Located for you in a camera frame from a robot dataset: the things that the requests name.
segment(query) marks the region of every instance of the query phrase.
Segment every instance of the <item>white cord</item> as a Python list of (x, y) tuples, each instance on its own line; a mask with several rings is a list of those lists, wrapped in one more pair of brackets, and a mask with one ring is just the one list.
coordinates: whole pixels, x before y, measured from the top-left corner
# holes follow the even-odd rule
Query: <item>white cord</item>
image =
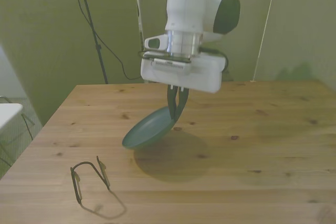
[(259, 48), (259, 54), (258, 54), (258, 58), (257, 58), (256, 68), (254, 70), (254, 75), (253, 75), (253, 80), (254, 81), (256, 79), (257, 68), (258, 68), (258, 64), (259, 64), (259, 58), (260, 58), (260, 54), (261, 54), (262, 44), (264, 43), (264, 37), (265, 37), (265, 33), (266, 33), (267, 21), (268, 21), (269, 13), (271, 11), (272, 1), (273, 0), (271, 0), (271, 2), (269, 3), (269, 7), (268, 7), (268, 13), (267, 13), (267, 18), (266, 18), (266, 22), (265, 22), (264, 33), (262, 34), (262, 39), (261, 39), (261, 44), (260, 44), (260, 48)]

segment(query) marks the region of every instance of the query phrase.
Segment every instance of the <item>green frying pan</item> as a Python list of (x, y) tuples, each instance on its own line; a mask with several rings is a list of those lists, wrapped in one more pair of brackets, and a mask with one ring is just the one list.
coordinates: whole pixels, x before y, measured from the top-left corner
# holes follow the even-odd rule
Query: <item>green frying pan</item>
[(137, 123), (124, 137), (122, 145), (128, 149), (135, 149), (160, 140), (167, 134), (180, 118), (188, 100), (189, 89), (168, 86), (168, 106), (156, 110)]

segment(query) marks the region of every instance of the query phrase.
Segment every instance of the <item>metal wire frame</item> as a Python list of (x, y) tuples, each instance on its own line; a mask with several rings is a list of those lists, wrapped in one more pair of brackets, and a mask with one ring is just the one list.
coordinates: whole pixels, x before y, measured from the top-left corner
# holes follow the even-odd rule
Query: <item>metal wire frame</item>
[[(81, 162), (81, 163), (75, 165), (74, 167), (71, 167), (71, 168), (70, 168), (70, 171), (71, 171), (71, 178), (72, 178), (72, 183), (73, 183), (73, 186), (74, 186), (73, 188), (74, 188), (74, 190), (75, 190), (75, 195), (76, 195), (76, 200), (77, 200), (78, 204), (81, 206), (81, 208), (83, 208), (84, 210), (86, 210), (86, 211), (88, 211), (88, 212), (90, 212), (90, 213), (92, 213), (92, 214), (95, 214), (95, 215), (97, 215), (97, 216), (99, 216), (99, 217), (101, 217), (101, 218), (109, 219), (109, 220), (118, 218), (118, 217), (122, 216), (124, 213), (126, 213), (127, 208), (126, 208), (126, 206), (124, 205), (124, 203), (117, 197), (117, 195), (116, 195), (114, 192), (111, 191), (111, 189), (110, 189), (110, 182), (109, 182), (109, 180), (107, 179), (107, 176), (106, 176), (106, 174), (105, 174), (105, 172), (104, 172), (104, 170), (105, 170), (105, 166), (104, 166), (104, 164), (99, 160), (99, 157), (98, 157), (98, 156), (97, 156), (97, 162), (98, 162), (98, 165), (99, 165), (101, 174), (100, 174), (99, 171), (96, 169), (96, 167), (94, 166), (93, 163), (91, 163), (91, 162), (87, 162), (87, 161), (85, 161), (85, 162)], [(90, 166), (93, 168), (93, 170), (97, 173), (97, 175), (99, 176), (99, 178), (100, 178), (100, 179), (104, 182), (104, 184), (106, 185), (107, 190), (109, 191), (109, 193), (112, 194), (112, 195), (117, 199), (117, 201), (119, 202), (119, 204), (120, 204), (120, 205), (122, 206), (122, 208), (123, 208), (123, 211), (122, 211), (121, 213), (119, 213), (119, 214), (117, 214), (117, 215), (115, 215), (115, 216), (112, 216), (112, 217), (107, 217), (107, 216), (105, 216), (105, 215), (99, 214), (99, 213), (97, 213), (96, 211), (93, 211), (93, 210), (91, 210), (91, 209), (85, 207), (85, 206), (82, 204), (82, 194), (81, 194), (80, 187), (79, 187), (79, 181), (80, 181), (80, 179), (79, 179), (78, 174), (75, 172), (75, 169), (76, 169), (78, 166), (80, 166), (80, 165), (85, 165), (85, 164), (90, 165)]]

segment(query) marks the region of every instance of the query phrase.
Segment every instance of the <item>wooden table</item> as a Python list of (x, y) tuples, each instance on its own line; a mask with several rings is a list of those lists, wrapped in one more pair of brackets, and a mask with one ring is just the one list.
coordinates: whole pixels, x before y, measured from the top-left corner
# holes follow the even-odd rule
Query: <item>wooden table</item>
[[(336, 95), (324, 85), (191, 91), (162, 141), (123, 148), (165, 96), (162, 84), (77, 86), (0, 181), (0, 223), (336, 222)], [(98, 167), (96, 155), (120, 201), (92, 168), (78, 167), (83, 205), (95, 215), (76, 202), (70, 167)]]

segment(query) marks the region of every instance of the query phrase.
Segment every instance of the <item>floor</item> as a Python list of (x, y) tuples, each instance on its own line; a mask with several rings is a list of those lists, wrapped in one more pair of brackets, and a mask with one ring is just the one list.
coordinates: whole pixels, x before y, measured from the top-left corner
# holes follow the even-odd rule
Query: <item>floor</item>
[[(23, 113), (25, 113), (34, 123), (32, 125), (27, 121), (30, 132), (33, 137), (42, 129), (42, 125), (27, 98), (10, 98), (14, 103), (21, 103), (24, 106)], [(6, 160), (9, 164), (13, 164), (14, 161), (20, 157), (21, 153), (31, 143), (31, 138), (26, 128), (26, 124), (22, 117), (18, 116), (0, 135), (0, 142), (5, 148), (5, 152), (0, 149), (0, 157)], [(9, 166), (0, 160), (0, 179), (9, 170)]]

